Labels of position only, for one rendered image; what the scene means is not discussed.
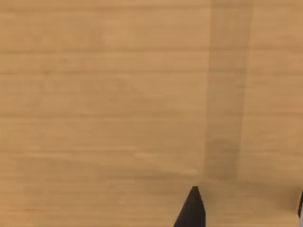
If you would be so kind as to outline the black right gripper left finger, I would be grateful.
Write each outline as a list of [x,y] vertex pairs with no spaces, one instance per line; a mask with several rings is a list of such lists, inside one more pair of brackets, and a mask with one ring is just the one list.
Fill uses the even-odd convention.
[[193,186],[173,227],[205,227],[205,207],[198,186]]

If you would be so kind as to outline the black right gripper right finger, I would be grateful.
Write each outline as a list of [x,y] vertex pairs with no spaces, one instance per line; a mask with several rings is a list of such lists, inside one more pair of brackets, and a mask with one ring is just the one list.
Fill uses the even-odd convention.
[[299,224],[298,227],[303,227],[303,190],[301,192],[299,207],[298,207]]

